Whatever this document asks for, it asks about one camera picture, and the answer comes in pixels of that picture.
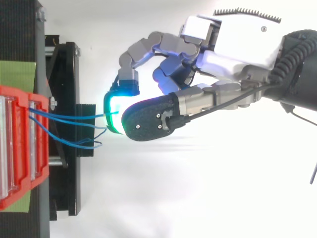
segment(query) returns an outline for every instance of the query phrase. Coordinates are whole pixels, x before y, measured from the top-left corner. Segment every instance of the red plastic bin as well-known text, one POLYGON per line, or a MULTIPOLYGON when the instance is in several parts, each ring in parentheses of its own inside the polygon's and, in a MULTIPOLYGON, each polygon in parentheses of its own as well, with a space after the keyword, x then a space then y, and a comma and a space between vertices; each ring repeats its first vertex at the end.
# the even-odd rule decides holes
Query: red plastic bin
MULTIPOLYGON (((49 136, 29 119, 30 103, 48 112, 49 101, 37 94, 0 86, 0 211, 22 198, 49 176, 49 136), (31 179, 31 151, 36 168, 31 179)), ((33 115, 45 128, 49 120, 33 115)))
MULTIPOLYGON (((2 140, 7 140, 9 142, 7 143, 5 149, 8 152, 8 164, 12 166, 10 168, 12 169, 13 175, 11 173, 12 180, 9 178, 10 175, 7 177, 8 180, 14 183, 14 186, 8 188, 8 196, 0 200, 0 210, 3 210, 19 200, 27 191, 30 190, 31 180, 29 165, 28 94, 16 88, 0 86, 0 96, 5 97, 6 106, 10 105, 9 109, 12 111, 12 134, 10 134, 12 141, 10 143, 8 137, 2 138, 2 140), (13 157, 13 164, 9 161, 9 155, 12 155, 13 157)), ((5 123, 6 125, 9 124, 7 116, 5 123)))

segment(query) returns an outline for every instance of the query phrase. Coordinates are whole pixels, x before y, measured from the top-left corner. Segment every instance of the serrated edge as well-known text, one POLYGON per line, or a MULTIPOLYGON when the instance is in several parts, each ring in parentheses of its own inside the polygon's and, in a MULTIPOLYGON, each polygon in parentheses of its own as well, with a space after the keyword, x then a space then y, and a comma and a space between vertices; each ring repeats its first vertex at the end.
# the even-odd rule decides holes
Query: serrated edge
POLYGON ((246 14, 246 15, 258 16, 260 18, 274 21, 276 23, 281 23, 281 20, 282 20, 282 18, 267 15, 267 14, 262 13, 260 11, 252 10, 252 9, 248 9, 248 8, 219 9, 219 10, 215 10, 213 13, 214 16, 232 15, 232 14, 246 14))

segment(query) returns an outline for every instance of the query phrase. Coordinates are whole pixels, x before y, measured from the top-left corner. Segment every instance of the white background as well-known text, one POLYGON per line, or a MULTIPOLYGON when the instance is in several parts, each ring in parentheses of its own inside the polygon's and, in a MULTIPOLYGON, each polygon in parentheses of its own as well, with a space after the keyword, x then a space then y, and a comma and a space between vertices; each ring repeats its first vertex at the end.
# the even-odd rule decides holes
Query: white background
MULTIPOLYGON (((81 48, 80 102, 97 104, 98 113, 119 56, 152 31, 178 35, 189 15, 246 7, 282 17, 285 32, 317 28, 308 0, 41 3, 48 11, 46 34, 81 48)), ((152 71, 160 60, 139 70, 146 97, 159 95, 152 71)), ((309 185, 317 161, 315 134, 314 126, 268 99, 216 112, 157 141, 139 143, 108 132, 95 157, 81 159, 81 212, 58 213, 51 237, 315 238, 317 182, 309 185)))

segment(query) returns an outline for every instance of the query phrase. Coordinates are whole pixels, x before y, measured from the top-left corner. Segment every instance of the screw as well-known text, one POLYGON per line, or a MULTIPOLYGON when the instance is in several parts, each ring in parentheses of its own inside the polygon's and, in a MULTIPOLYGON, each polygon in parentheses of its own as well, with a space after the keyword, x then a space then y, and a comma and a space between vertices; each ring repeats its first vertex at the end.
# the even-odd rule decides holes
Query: screw
POLYGON ((80 48, 76 48, 76 49, 75 49, 75 55, 76 55, 77 57, 81 57, 81 49, 80 49, 80 48))
POLYGON ((36 19, 40 22, 46 21, 46 9, 45 7, 40 7, 38 11, 36 12, 36 19))
POLYGON ((54 111, 55 107, 57 107, 57 101, 55 101, 54 97, 50 97, 50 109, 54 111))

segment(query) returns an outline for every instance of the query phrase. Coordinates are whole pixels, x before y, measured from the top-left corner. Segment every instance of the metal rod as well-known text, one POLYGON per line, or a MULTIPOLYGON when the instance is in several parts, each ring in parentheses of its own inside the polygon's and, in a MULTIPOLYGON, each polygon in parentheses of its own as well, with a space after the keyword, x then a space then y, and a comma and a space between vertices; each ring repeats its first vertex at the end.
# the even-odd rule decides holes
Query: metal rod
POLYGON ((63 163, 61 161, 60 156, 50 156, 49 158, 49 166, 62 166, 63 163))
POLYGON ((54 46, 46 46, 45 47, 45 56, 52 56, 54 52, 54 46))

